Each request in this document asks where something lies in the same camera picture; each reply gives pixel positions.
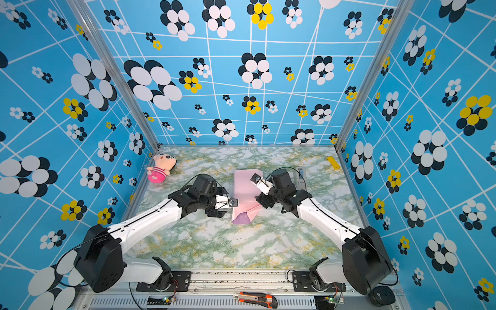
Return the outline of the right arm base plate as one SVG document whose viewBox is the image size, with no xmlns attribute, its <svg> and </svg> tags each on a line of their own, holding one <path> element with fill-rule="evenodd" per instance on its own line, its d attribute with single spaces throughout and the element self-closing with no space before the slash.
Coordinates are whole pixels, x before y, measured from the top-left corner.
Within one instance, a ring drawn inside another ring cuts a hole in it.
<svg viewBox="0 0 496 310">
<path fill-rule="evenodd" d="M 286 280 L 293 285 L 295 293 L 345 293 L 346 278 L 339 263 L 322 258 L 307 271 L 289 269 Z"/>
</svg>

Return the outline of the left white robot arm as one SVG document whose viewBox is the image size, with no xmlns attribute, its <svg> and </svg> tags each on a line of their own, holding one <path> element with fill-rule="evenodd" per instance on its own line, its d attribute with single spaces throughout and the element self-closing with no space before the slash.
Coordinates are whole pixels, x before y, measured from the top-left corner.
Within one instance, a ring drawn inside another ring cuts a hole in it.
<svg viewBox="0 0 496 310">
<path fill-rule="evenodd" d="M 131 259 L 125 253 L 157 230 L 203 210 L 208 217 L 222 218 L 238 200 L 208 174 L 195 176 L 191 185 L 174 191 L 155 207 L 110 227 L 91 227 L 74 260 L 74 267 L 95 293 L 122 282 L 151 285 L 164 291 L 173 282 L 171 268 L 161 258 Z"/>
</svg>

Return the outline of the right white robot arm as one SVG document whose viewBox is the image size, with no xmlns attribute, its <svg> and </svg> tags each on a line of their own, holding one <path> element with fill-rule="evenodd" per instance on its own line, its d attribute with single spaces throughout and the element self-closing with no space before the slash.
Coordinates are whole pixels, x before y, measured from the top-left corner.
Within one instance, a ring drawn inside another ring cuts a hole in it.
<svg viewBox="0 0 496 310">
<path fill-rule="evenodd" d="M 327 210 L 306 187 L 297 189 L 285 167 L 267 178 L 255 173 L 250 182 L 260 190 L 256 200 L 262 207 L 280 204 L 282 213 L 310 223 L 341 249 L 342 271 L 355 291 L 367 295 L 377 286 L 387 286 L 384 281 L 392 273 L 398 274 L 377 230 L 361 228 Z"/>
</svg>

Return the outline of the purple wrapping paper sheet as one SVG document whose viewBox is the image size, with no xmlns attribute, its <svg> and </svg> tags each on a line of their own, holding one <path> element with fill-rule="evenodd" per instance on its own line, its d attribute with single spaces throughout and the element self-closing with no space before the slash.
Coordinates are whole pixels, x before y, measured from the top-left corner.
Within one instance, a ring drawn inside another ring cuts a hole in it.
<svg viewBox="0 0 496 310">
<path fill-rule="evenodd" d="M 262 206 L 256 201 L 262 192 L 251 182 L 254 174 L 263 176 L 258 169 L 236 170 L 234 173 L 234 198 L 238 200 L 238 206 L 232 211 L 232 223 L 235 225 L 250 224 Z"/>
</svg>

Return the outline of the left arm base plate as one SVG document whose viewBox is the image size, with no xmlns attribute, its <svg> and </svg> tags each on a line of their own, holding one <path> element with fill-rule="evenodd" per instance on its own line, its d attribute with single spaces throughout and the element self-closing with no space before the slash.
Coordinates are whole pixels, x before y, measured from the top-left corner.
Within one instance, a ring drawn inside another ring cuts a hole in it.
<svg viewBox="0 0 496 310">
<path fill-rule="evenodd" d="M 138 292 L 188 292 L 191 271 L 173 271 L 161 258 L 152 257 L 152 260 L 160 265 L 161 274 L 151 284 L 139 282 L 136 287 Z"/>
</svg>

